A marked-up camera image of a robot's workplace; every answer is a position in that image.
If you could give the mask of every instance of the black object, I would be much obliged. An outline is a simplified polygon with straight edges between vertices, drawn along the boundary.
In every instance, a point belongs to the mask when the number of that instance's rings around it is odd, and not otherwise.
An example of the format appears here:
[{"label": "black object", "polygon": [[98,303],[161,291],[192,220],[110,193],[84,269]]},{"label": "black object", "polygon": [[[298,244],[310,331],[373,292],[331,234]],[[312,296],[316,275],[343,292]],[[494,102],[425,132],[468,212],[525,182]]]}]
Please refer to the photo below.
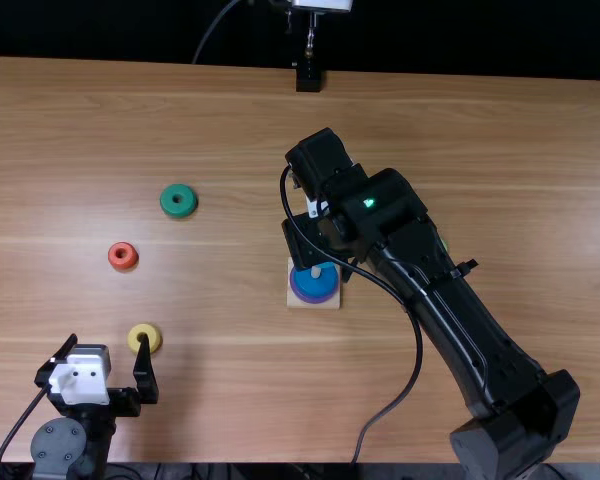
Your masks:
[{"label": "black object", "polygon": [[[286,159],[305,194],[329,205],[313,219],[321,237],[311,241],[384,277],[453,373],[473,416],[451,434],[465,469],[480,480],[525,478],[566,438],[578,385],[566,370],[547,375],[498,325],[464,279],[477,262],[454,265],[426,206],[397,171],[367,177],[330,129]],[[296,268],[311,267],[288,220],[283,230],[294,261],[303,259]]]},{"label": "black object", "polygon": [[[50,391],[49,377],[58,361],[74,348],[101,347],[103,345],[78,345],[72,334],[56,354],[40,367],[35,383]],[[116,431],[116,417],[137,417],[142,404],[158,402],[159,390],[151,365],[149,338],[143,334],[133,368],[137,389],[107,388],[108,405],[80,403],[67,405],[62,395],[49,393],[47,397],[58,412],[58,418],[43,425],[31,443],[35,462],[34,480],[98,480],[104,477],[111,437]]]}]

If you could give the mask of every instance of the wooden table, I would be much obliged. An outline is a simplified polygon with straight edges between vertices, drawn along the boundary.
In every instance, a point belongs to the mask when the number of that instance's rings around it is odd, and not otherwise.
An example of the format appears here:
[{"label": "wooden table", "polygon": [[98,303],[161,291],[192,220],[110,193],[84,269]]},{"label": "wooden table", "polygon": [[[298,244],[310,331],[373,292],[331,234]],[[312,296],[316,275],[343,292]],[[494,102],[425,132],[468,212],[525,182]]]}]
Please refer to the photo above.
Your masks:
[{"label": "wooden table", "polygon": [[[348,461],[402,388],[414,340],[354,278],[340,311],[285,307],[284,154],[330,126],[368,173],[399,169],[470,283],[547,371],[582,389],[555,461],[600,461],[600,83],[0,58],[0,443],[71,332],[134,385],[129,329],[157,324],[160,403],[120,419],[110,460]],[[200,206],[158,203],[171,183]],[[302,196],[293,194],[296,208]],[[107,250],[133,243],[138,268]],[[45,400],[7,460],[29,459]],[[407,401],[361,461],[451,462],[469,419],[431,344]]]}]

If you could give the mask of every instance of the black cable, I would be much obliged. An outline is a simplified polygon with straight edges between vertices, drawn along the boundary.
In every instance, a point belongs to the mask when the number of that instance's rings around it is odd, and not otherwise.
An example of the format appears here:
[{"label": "black cable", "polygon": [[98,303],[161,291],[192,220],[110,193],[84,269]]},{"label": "black cable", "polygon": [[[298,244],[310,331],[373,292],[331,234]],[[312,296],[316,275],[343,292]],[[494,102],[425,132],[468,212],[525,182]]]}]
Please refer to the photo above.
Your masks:
[{"label": "black cable", "polygon": [[200,40],[200,43],[198,44],[196,53],[193,55],[193,60],[191,61],[192,64],[195,65],[196,63],[198,63],[198,57],[200,56],[200,52],[202,52],[202,48],[204,47],[204,44],[207,43],[207,40],[209,40],[209,37],[211,36],[211,34],[215,30],[215,28],[218,26],[218,23],[220,23],[220,20],[222,20],[222,17],[224,17],[226,15],[226,13],[229,10],[231,10],[233,7],[235,7],[239,2],[240,2],[240,0],[231,0],[229,3],[227,3],[224,6],[224,8],[222,10],[220,10],[218,15],[216,15],[216,18],[213,19],[213,22],[211,22],[211,25],[209,25],[209,28],[207,28],[207,31],[204,32],[204,35],[202,36],[202,40]]},{"label": "black cable", "polygon": [[195,479],[202,480],[202,475],[200,475],[200,472],[198,472],[198,464],[197,463],[191,464],[191,478],[193,480],[195,480]]},{"label": "black cable", "polygon": [[2,445],[0,446],[0,464],[2,463],[2,457],[4,456],[4,452],[7,450],[7,447],[11,443],[11,440],[13,440],[13,437],[16,436],[16,433],[18,433],[18,430],[20,430],[22,424],[27,420],[27,417],[31,415],[31,412],[33,412],[38,403],[40,403],[40,400],[42,400],[42,397],[44,397],[50,389],[51,385],[45,385],[44,388],[41,389],[40,392],[38,392],[38,394],[31,401],[27,409],[20,416],[16,424],[13,426],[11,431],[7,434],[7,437],[4,439],[4,442],[2,442]]},{"label": "black cable", "polygon": [[142,475],[140,475],[140,472],[138,472],[135,468],[127,467],[126,465],[121,465],[120,463],[110,463],[109,467],[121,468],[122,470],[126,470],[135,474],[140,480],[142,480]]},{"label": "black cable", "polygon": [[162,468],[162,464],[159,463],[156,467],[156,473],[153,475],[153,480],[158,480],[158,474],[160,473],[160,469]]},{"label": "black cable", "polygon": [[544,466],[547,467],[549,470],[551,470],[553,473],[555,473],[556,476],[558,478],[560,478],[560,480],[567,480],[567,477],[565,477],[562,473],[560,473],[560,470],[558,470],[556,467],[554,467],[550,463],[545,463]]},{"label": "black cable", "polygon": [[284,208],[284,212],[287,215],[287,218],[289,219],[289,223],[293,227],[293,230],[296,232],[296,234],[298,234],[300,236],[300,238],[302,238],[315,251],[322,254],[323,256],[325,256],[327,259],[329,259],[333,263],[340,265],[342,268],[346,268],[347,270],[349,270],[351,272],[355,272],[355,273],[363,276],[367,280],[378,285],[380,288],[382,288],[385,292],[387,292],[393,298],[395,298],[398,301],[398,303],[400,305],[402,305],[402,308],[404,309],[404,311],[407,312],[407,315],[409,316],[409,320],[411,321],[411,326],[413,327],[413,333],[416,337],[416,360],[415,360],[415,364],[413,366],[413,371],[411,372],[411,376],[409,377],[409,381],[407,382],[405,387],[402,389],[402,391],[398,394],[398,396],[396,398],[394,398],[390,403],[388,403],[382,410],[380,410],[373,417],[371,417],[367,421],[367,423],[364,424],[364,426],[362,427],[362,430],[360,430],[360,434],[358,435],[358,442],[356,443],[356,450],[355,450],[355,453],[353,454],[353,458],[351,459],[351,463],[355,464],[358,461],[358,456],[360,455],[360,449],[362,448],[362,442],[364,441],[364,436],[367,433],[367,430],[369,430],[369,428],[374,423],[376,423],[378,420],[380,420],[382,417],[384,417],[387,413],[389,413],[391,410],[393,410],[395,407],[397,407],[400,404],[400,402],[402,402],[402,400],[404,400],[405,397],[407,395],[409,395],[409,392],[413,389],[413,386],[415,385],[416,381],[418,380],[418,376],[420,375],[420,370],[422,369],[422,356],[423,356],[422,331],[420,330],[420,324],[418,323],[418,321],[414,318],[414,316],[411,314],[411,312],[407,309],[405,300],[400,296],[400,294],[393,287],[391,287],[388,283],[386,283],[385,281],[376,277],[372,273],[369,273],[366,270],[363,270],[362,268],[359,268],[355,265],[351,265],[345,261],[340,260],[339,258],[329,255],[327,252],[320,249],[313,242],[311,242],[311,240],[309,240],[307,238],[307,236],[302,232],[302,230],[300,230],[300,227],[298,227],[298,224],[293,219],[293,212],[291,211],[291,208],[289,207],[289,199],[287,198],[287,189],[286,189],[285,182],[286,182],[289,170],[291,170],[291,167],[289,165],[287,165],[282,172],[282,176],[280,177],[280,198],[282,200],[282,208]]}]

